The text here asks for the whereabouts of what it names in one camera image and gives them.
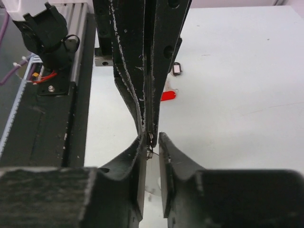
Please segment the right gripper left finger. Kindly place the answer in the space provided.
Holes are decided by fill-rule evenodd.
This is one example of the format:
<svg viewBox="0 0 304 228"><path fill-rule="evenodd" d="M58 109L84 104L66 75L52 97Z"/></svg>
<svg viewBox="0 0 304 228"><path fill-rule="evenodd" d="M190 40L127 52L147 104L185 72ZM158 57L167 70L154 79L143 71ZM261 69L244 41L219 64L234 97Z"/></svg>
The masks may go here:
<svg viewBox="0 0 304 228"><path fill-rule="evenodd" d="M137 228L143 219L146 135L96 169L90 169L81 228Z"/></svg>

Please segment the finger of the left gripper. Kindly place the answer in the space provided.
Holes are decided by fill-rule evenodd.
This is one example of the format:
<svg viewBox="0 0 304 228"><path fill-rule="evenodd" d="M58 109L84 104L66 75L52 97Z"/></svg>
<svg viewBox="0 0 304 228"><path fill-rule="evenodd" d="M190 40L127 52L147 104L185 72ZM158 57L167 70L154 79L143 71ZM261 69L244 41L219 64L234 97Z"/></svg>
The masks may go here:
<svg viewBox="0 0 304 228"><path fill-rule="evenodd" d="M151 18L146 26L146 130L150 146L157 143L162 92L181 46L181 30L189 8L189 0L153 0L149 7Z"/></svg>
<svg viewBox="0 0 304 228"><path fill-rule="evenodd" d="M94 13L103 56L111 56L114 83L138 134L144 132L143 0L95 0Z"/></svg>

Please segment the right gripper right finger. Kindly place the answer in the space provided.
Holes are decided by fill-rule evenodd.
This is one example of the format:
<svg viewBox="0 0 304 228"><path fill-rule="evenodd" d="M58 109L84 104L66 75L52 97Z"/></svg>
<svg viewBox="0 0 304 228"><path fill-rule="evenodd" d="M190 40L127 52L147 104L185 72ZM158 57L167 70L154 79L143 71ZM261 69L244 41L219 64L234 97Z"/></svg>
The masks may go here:
<svg viewBox="0 0 304 228"><path fill-rule="evenodd" d="M159 134L163 216L169 228L236 228L238 218L220 209L223 193L215 185L229 181L237 170L208 170L184 154L169 136Z"/></svg>

